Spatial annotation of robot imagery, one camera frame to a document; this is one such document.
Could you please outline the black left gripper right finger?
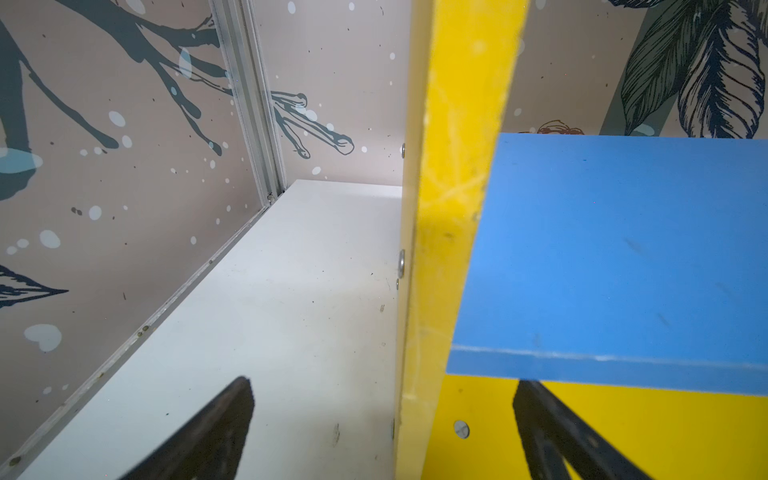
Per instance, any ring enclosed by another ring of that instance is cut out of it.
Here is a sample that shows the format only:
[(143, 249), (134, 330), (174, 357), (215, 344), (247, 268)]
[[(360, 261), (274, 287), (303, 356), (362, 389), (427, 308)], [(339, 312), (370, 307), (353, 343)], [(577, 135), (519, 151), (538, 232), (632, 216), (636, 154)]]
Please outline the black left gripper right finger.
[(649, 477), (542, 383), (519, 382), (512, 407), (533, 479)]

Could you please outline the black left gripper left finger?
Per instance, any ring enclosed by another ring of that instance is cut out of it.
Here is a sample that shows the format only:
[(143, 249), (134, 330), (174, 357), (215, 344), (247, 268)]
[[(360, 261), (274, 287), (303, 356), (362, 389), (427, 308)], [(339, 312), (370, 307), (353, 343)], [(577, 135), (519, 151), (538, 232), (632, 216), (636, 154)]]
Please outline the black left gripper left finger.
[(254, 408), (250, 380), (237, 377), (122, 478), (235, 478)]

